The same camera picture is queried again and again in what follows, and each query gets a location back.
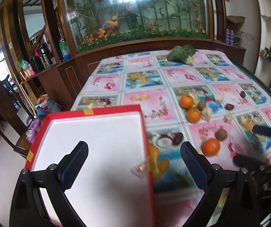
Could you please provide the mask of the brown kiwi fruit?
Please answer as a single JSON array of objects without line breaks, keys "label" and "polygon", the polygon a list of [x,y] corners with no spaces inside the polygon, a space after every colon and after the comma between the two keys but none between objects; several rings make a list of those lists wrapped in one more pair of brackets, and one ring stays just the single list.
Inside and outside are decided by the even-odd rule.
[{"label": "brown kiwi fruit", "polygon": [[197,109],[202,111],[206,107],[206,103],[204,101],[200,101],[197,105]]},{"label": "brown kiwi fruit", "polygon": [[227,138],[227,131],[223,128],[218,129],[215,133],[215,137],[219,141],[224,141]]}]

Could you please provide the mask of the floral fruit print tablecloth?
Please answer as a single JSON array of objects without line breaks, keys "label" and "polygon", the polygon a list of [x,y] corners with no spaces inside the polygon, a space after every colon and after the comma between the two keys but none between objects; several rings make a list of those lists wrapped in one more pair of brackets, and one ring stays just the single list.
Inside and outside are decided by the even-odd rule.
[{"label": "floral fruit print tablecloth", "polygon": [[[182,226],[201,199],[180,155],[184,141],[199,150],[215,137],[218,129],[227,131],[220,150],[209,161],[227,170],[236,170],[236,154],[256,156],[271,151],[271,138],[255,135],[254,125],[271,127],[271,92],[253,75],[232,63],[221,51],[197,50],[192,66],[168,61],[167,50],[124,54],[102,59],[82,87],[73,110],[139,104],[146,124],[151,152],[157,226]],[[212,108],[209,121],[187,120],[179,104],[182,95],[193,97]],[[214,96],[221,95],[221,104]],[[226,110],[226,104],[234,105]],[[233,121],[223,121],[227,113]]]}]

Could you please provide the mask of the black thermos flask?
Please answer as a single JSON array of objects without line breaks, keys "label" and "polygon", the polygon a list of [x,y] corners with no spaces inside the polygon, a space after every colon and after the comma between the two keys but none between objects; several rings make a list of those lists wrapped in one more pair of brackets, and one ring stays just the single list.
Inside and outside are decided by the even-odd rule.
[{"label": "black thermos flask", "polygon": [[51,64],[51,61],[50,61],[50,57],[49,57],[49,49],[48,49],[46,43],[41,43],[38,46],[38,50],[39,50],[40,57],[41,57],[41,60],[42,60],[44,67],[48,68],[49,65]]}]

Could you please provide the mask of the purple spray bottle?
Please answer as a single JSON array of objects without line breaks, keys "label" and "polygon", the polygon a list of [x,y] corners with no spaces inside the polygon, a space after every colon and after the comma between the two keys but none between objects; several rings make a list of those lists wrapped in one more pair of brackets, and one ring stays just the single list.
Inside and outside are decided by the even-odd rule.
[{"label": "purple spray bottle", "polygon": [[230,30],[229,43],[230,43],[230,45],[234,44],[234,31],[233,30]]},{"label": "purple spray bottle", "polygon": [[225,31],[225,43],[230,45],[230,30],[226,29]]}]

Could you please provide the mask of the dark red jujube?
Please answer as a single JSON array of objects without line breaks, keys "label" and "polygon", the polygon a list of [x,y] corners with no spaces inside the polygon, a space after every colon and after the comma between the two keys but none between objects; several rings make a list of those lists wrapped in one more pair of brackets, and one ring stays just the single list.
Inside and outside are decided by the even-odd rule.
[{"label": "dark red jujube", "polygon": [[225,109],[229,110],[229,111],[233,110],[234,109],[234,105],[228,103],[228,104],[226,104]]},{"label": "dark red jujube", "polygon": [[245,93],[244,91],[241,91],[241,92],[240,92],[240,96],[241,96],[242,98],[244,98],[244,97],[246,96],[246,93]]}]

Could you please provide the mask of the red white shallow box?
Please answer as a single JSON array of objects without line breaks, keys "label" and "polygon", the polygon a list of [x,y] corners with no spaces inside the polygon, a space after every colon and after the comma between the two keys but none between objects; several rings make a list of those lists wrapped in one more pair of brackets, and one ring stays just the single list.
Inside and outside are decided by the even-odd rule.
[{"label": "red white shallow box", "polygon": [[87,226],[154,226],[148,145],[139,105],[49,114],[31,145],[26,167],[59,163],[78,142],[89,147],[74,184],[65,192]]}]

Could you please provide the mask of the green leafy vegetable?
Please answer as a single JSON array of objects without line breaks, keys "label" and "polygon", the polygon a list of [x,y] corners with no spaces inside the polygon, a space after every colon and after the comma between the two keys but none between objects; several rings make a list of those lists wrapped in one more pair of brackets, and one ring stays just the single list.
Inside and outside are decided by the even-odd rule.
[{"label": "green leafy vegetable", "polygon": [[166,56],[168,61],[178,61],[185,65],[192,66],[196,50],[191,45],[175,46],[172,51]]}]

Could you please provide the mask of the green label plastic bottle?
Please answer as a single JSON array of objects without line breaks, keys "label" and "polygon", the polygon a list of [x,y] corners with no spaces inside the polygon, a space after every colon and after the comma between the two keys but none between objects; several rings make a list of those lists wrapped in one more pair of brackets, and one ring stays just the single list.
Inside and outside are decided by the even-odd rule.
[{"label": "green label plastic bottle", "polygon": [[63,36],[60,37],[59,47],[62,53],[62,57],[64,61],[67,61],[71,58],[71,53],[68,47],[68,44]]}]

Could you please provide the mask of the orange mandarin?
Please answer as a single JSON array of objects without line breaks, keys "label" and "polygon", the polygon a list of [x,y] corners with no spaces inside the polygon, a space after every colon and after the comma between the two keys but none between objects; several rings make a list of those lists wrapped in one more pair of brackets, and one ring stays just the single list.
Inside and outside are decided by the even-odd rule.
[{"label": "orange mandarin", "polygon": [[190,108],[186,112],[186,117],[190,123],[196,123],[201,119],[201,112],[196,107]]},{"label": "orange mandarin", "polygon": [[182,95],[179,99],[179,104],[183,109],[189,109],[193,106],[193,97],[190,95]]},{"label": "orange mandarin", "polygon": [[202,152],[205,156],[215,156],[220,150],[220,141],[216,138],[210,138],[202,144]]}]

